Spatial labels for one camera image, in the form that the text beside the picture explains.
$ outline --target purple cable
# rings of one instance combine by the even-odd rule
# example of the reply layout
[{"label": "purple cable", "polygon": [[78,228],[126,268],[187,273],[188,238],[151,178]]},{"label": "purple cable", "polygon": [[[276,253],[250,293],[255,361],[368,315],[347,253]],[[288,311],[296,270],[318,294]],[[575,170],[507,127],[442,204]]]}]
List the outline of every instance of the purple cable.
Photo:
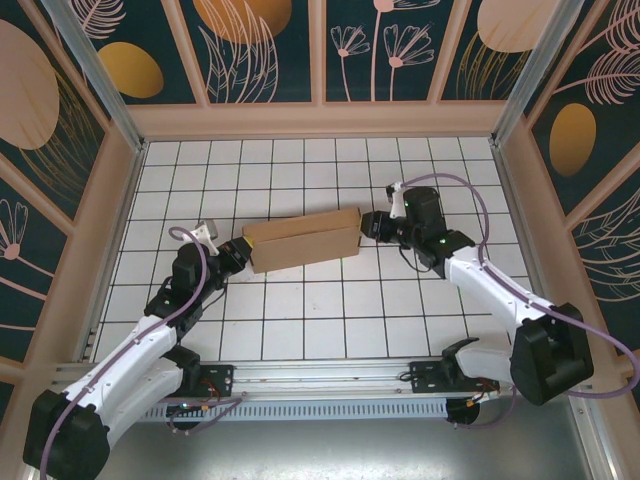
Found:
[{"label": "purple cable", "polygon": [[202,262],[202,275],[200,276],[200,283],[198,283],[198,287],[196,288],[196,291],[193,292],[193,295],[191,296],[191,298],[182,307],[180,307],[178,310],[176,310],[166,318],[163,318],[157,321],[156,323],[148,327],[146,330],[139,333],[129,343],[127,343],[122,348],[122,350],[116,353],[111,360],[109,360],[107,363],[104,364],[104,366],[98,371],[98,373],[95,374],[93,379],[91,379],[89,383],[87,383],[83,387],[80,393],[76,395],[76,397],[73,400],[71,400],[69,405],[67,405],[67,408],[63,410],[62,414],[58,417],[58,420],[56,420],[56,422],[53,424],[53,428],[51,429],[51,432],[49,432],[49,436],[47,437],[47,441],[42,451],[42,458],[40,460],[40,480],[47,480],[47,473],[46,473],[47,464],[49,463],[49,455],[51,455],[51,447],[53,446],[53,441],[55,440],[56,435],[58,434],[58,431],[60,430],[60,427],[62,426],[63,422],[66,420],[66,418],[69,416],[69,414],[71,413],[73,408],[78,404],[78,402],[80,402],[80,400],[84,398],[84,396],[93,388],[93,386],[96,383],[98,383],[98,381],[104,376],[104,374],[107,373],[107,371],[109,371],[109,369],[118,360],[120,360],[120,358],[122,358],[122,356],[125,353],[131,350],[131,348],[133,348],[134,345],[137,345],[138,343],[140,343],[140,340],[142,340],[144,337],[146,337],[150,332],[154,331],[156,328],[166,325],[168,322],[170,322],[174,318],[186,312],[187,309],[191,307],[191,305],[193,305],[193,302],[196,301],[196,299],[198,298],[198,295],[200,295],[200,293],[202,292],[202,289],[204,288],[204,283],[207,280],[207,258],[205,256],[204,249],[200,244],[200,242],[198,241],[198,239],[190,231],[182,227],[170,228],[169,235],[171,236],[171,238],[175,240],[183,239],[182,237],[178,237],[177,235],[174,235],[175,231],[181,232],[187,237],[189,237],[189,239],[196,245],[196,248],[198,249],[198,254],[200,255],[200,261]]},{"label": "purple cable", "polygon": [[[452,180],[456,180],[457,182],[460,182],[462,185],[464,185],[469,190],[471,190],[471,193],[473,193],[473,195],[478,199],[478,203],[480,203],[480,207],[482,209],[482,217],[484,218],[484,224],[485,224],[485,228],[482,233],[482,241],[478,245],[478,261],[480,262],[480,265],[484,267],[485,272],[487,272],[487,274],[492,279],[494,279],[500,286],[502,286],[505,290],[507,290],[509,293],[511,293],[513,296],[515,296],[519,300],[525,303],[529,303],[529,299],[526,296],[522,295],[520,292],[518,292],[513,287],[511,287],[511,285],[509,285],[504,280],[502,280],[502,278],[500,278],[493,270],[491,270],[491,268],[488,268],[485,264],[484,249],[487,247],[487,242],[489,241],[489,211],[487,209],[486,203],[484,202],[482,196],[480,195],[480,192],[478,192],[478,190],[473,185],[471,185],[469,182],[467,182],[466,180],[456,175],[451,175],[450,173],[430,173],[427,175],[422,175],[420,177],[414,178],[413,180],[404,182],[402,184],[402,187],[403,188],[408,187],[409,185],[413,185],[414,183],[420,182],[422,180],[427,180],[429,178],[437,178],[437,177],[449,178]],[[557,320],[561,320],[563,322],[568,323],[569,325],[582,328],[587,332],[597,335],[598,337],[615,345],[621,352],[623,352],[627,357],[629,357],[629,360],[631,360],[631,364],[633,365],[633,377],[625,386],[617,390],[612,390],[611,392],[602,392],[602,393],[587,393],[587,392],[576,392],[573,390],[569,390],[567,392],[568,395],[571,395],[574,397],[592,398],[596,400],[601,400],[605,398],[613,398],[620,395],[624,395],[625,393],[629,393],[631,390],[633,390],[633,388],[635,388],[635,386],[640,381],[640,360],[633,354],[633,352],[624,343],[622,343],[617,338],[612,337],[608,333],[605,333],[601,330],[598,330],[595,327],[592,327],[591,325],[588,325],[574,318],[571,318],[567,315],[551,310],[550,308],[547,308],[543,305],[539,305],[535,302],[531,302],[530,305],[532,308],[538,310],[539,312],[542,312]]]}]

